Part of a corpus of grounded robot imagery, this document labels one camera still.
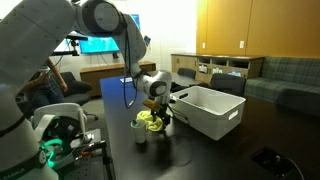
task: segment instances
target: white plastic bin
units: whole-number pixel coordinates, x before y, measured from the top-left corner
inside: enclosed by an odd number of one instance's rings
[[[199,86],[171,96],[176,99],[172,108],[185,115],[191,127],[214,140],[219,140],[241,122],[245,98]],[[178,114],[179,120],[187,122]]]

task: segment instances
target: yellow cloth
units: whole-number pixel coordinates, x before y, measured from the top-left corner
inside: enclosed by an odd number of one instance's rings
[[[148,129],[150,131],[161,131],[163,127],[162,119],[156,116],[156,121],[153,122],[153,116],[151,115],[151,110],[140,111],[137,114],[137,119],[143,119],[148,123]]]

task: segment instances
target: wooden cabinet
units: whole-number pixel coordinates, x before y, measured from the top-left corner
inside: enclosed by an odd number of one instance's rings
[[[172,72],[178,72],[179,68],[195,69],[197,57],[184,55],[171,55]]]
[[[214,73],[232,74],[246,79],[259,77],[262,56],[172,54],[172,71],[180,67],[196,71],[196,80],[209,83]]]
[[[139,62],[140,68],[146,71],[155,71],[156,64],[150,61]],[[80,71],[82,81],[92,85],[92,90],[89,93],[91,97],[101,96],[100,79],[121,76],[124,74],[124,65],[115,64],[109,66],[83,68]]]

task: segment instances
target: black table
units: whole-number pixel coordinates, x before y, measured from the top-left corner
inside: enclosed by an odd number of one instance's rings
[[[252,155],[269,147],[299,165],[305,179],[320,179],[320,122],[317,118],[247,98],[240,126],[219,141],[173,120],[164,133],[148,132],[147,142],[135,143],[130,122],[147,98],[137,93],[135,105],[126,109],[120,78],[100,81],[105,106],[111,156],[118,180],[212,180],[275,179],[274,175],[252,160]],[[181,85],[194,83],[173,74]],[[126,85],[127,102],[135,95]],[[299,179],[290,171],[282,179]]]

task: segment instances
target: small cup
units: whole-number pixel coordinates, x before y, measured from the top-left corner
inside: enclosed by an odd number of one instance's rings
[[[136,125],[134,125],[132,122],[130,123],[133,136],[135,138],[136,143],[144,143],[146,141],[148,123],[142,119],[137,119],[136,122]]]

